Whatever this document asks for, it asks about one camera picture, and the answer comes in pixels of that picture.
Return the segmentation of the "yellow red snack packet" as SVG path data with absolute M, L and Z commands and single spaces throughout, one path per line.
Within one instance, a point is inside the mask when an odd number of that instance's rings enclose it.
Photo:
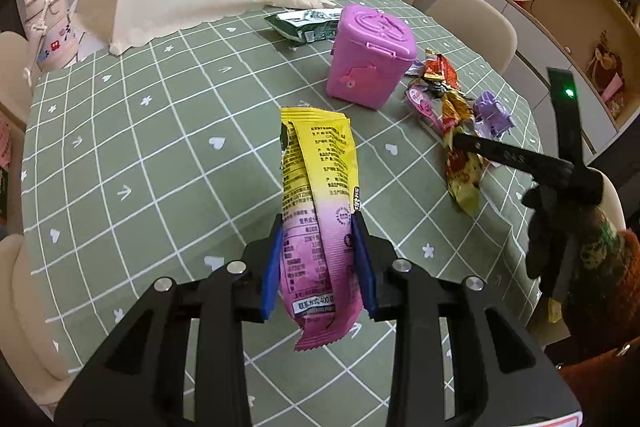
M 477 154 L 445 145 L 445 179 L 448 192 L 458 206 L 469 216 L 474 217 L 480 208 L 480 178 L 483 164 Z

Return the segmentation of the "gold red wrapper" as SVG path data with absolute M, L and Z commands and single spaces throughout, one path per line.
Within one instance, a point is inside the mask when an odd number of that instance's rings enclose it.
M 475 118 L 468 102 L 456 91 L 446 91 L 441 97 L 442 109 L 442 141 L 448 148 L 453 148 L 452 140 L 459 132 L 473 134 Z

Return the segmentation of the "yellow pink snack bag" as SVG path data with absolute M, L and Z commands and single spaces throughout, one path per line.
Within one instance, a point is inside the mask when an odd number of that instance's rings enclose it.
M 296 351 L 342 339 L 362 309 L 352 249 L 359 176 L 349 118 L 281 109 L 283 246 L 280 295 L 302 335 Z

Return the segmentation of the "pink toy trash bin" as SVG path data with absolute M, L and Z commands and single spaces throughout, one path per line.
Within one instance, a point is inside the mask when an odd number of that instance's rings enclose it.
M 380 109 L 416 54 L 416 38 L 403 20 L 365 5 L 346 5 L 337 25 L 326 93 Z

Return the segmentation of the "near beige chair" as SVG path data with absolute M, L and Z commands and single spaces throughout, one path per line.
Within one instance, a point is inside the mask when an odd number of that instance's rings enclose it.
M 620 196 L 618 196 L 611 180 L 603 172 L 600 172 L 600 175 L 603 178 L 603 196 L 598 208 L 616 230 L 626 230 Z M 539 298 L 535 311 L 527 322 L 526 329 L 538 345 L 543 348 L 570 335 L 561 317 L 561 305 L 544 296 Z

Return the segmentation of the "purple toy carriage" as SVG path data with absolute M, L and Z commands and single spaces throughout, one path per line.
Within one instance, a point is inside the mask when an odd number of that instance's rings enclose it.
M 500 140 L 514 127 L 511 114 L 491 91 L 483 91 L 473 104 L 475 130 L 482 137 Z

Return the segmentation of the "flower bouquet on shelf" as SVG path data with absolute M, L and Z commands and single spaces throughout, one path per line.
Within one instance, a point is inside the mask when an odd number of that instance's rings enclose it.
M 587 76 L 608 109 L 608 113 L 614 119 L 620 117 L 627 104 L 623 63 L 620 56 L 608 44 L 608 35 L 605 30 L 600 33 L 600 40 L 594 47 L 587 65 Z

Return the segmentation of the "grey sideboard cabinet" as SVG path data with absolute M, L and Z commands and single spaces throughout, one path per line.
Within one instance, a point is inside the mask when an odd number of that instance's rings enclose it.
M 549 68 L 567 70 L 574 77 L 585 158 L 597 156 L 617 138 L 612 117 L 568 53 L 511 1 L 414 0 L 413 5 L 495 66 L 509 86 L 525 98 L 547 153 L 556 151 Z

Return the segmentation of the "pink cartoon snack packet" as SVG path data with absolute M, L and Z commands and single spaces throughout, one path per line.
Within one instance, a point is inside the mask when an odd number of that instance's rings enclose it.
M 436 114 L 432 99 L 427 91 L 417 84 L 413 84 L 405 91 L 405 101 L 416 112 L 420 123 L 441 138 L 442 117 Z

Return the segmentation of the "red foil snack packet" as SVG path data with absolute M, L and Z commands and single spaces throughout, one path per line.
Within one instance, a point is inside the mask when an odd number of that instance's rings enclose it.
M 431 50 L 425 51 L 423 61 L 422 78 L 431 82 L 440 82 L 449 89 L 458 90 L 460 88 L 459 79 L 454 66 L 440 53 Z

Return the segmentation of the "middle beige chair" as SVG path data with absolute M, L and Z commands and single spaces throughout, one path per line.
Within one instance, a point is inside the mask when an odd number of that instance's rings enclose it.
M 436 0 L 426 11 L 503 74 L 515 55 L 518 35 L 509 20 L 485 0 Z

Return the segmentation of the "green checked tablecloth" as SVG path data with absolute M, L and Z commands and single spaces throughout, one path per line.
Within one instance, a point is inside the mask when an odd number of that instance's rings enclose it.
M 281 208 L 284 106 L 345 114 L 369 231 L 434 277 L 476 275 L 527 320 L 530 180 L 490 168 L 480 210 L 448 193 L 445 154 L 397 87 L 379 110 L 331 98 L 331 43 L 296 46 L 257 11 L 202 23 L 51 72 L 24 142 L 22 208 L 32 281 L 63 369 L 75 377 L 159 277 L 190 282 L 238 259 Z

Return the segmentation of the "green white snack packet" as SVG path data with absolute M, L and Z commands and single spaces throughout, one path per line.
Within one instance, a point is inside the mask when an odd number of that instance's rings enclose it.
M 265 21 L 285 39 L 308 44 L 334 40 L 341 15 L 341 9 L 311 9 L 274 13 Z

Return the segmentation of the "pink water bottle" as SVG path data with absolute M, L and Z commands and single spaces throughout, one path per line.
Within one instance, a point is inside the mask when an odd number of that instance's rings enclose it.
M 76 56 L 78 39 L 66 0 L 26 0 L 29 61 L 24 78 L 34 89 L 43 72 L 65 67 Z

